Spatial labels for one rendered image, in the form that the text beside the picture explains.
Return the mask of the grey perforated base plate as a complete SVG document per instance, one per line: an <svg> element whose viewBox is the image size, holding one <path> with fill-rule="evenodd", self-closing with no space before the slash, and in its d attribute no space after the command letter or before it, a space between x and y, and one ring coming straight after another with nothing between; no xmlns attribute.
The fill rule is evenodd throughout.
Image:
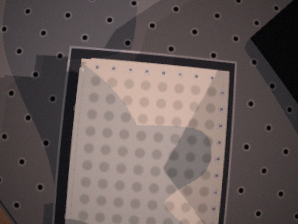
<svg viewBox="0 0 298 224"><path fill-rule="evenodd" d="M52 224L70 46L237 61L226 224L298 224L298 104L250 39L293 0L0 0L0 208Z"/></svg>

